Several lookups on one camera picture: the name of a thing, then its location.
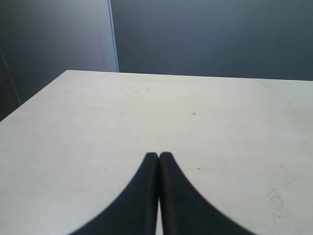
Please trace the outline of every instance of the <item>white laminate surface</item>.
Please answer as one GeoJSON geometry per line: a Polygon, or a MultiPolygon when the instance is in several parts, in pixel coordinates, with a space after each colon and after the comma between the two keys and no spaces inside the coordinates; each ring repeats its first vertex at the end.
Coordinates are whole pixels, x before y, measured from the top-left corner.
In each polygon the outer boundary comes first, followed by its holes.
{"type": "Polygon", "coordinates": [[[0,234],[72,232],[151,151],[253,232],[313,234],[313,82],[72,70],[0,122],[0,234]]]}

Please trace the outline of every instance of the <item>white tabletop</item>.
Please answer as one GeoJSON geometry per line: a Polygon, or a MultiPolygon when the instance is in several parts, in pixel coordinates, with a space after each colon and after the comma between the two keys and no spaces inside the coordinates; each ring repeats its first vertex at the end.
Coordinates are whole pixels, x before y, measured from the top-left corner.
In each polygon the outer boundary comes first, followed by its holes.
{"type": "Polygon", "coordinates": [[[72,232],[151,151],[248,229],[313,233],[313,82],[69,70],[0,122],[0,234],[72,232]]]}

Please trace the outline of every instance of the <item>gray wall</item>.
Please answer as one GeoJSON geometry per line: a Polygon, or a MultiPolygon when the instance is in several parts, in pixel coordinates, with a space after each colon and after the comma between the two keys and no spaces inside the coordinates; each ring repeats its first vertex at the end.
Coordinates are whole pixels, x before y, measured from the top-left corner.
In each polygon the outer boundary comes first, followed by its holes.
{"type": "Polygon", "coordinates": [[[112,0],[121,72],[313,79],[310,0],[112,0]]]}
{"type": "Polygon", "coordinates": [[[65,70],[117,70],[107,0],[1,0],[0,49],[22,103],[65,70]]]}

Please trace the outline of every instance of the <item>table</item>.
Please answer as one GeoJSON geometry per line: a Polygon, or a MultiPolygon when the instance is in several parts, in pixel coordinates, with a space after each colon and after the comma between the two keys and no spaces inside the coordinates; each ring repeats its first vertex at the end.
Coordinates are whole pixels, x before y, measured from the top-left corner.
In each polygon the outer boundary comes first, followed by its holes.
{"type": "Polygon", "coordinates": [[[151,151],[253,232],[313,233],[313,82],[68,70],[0,122],[0,234],[72,232],[151,151]]]}

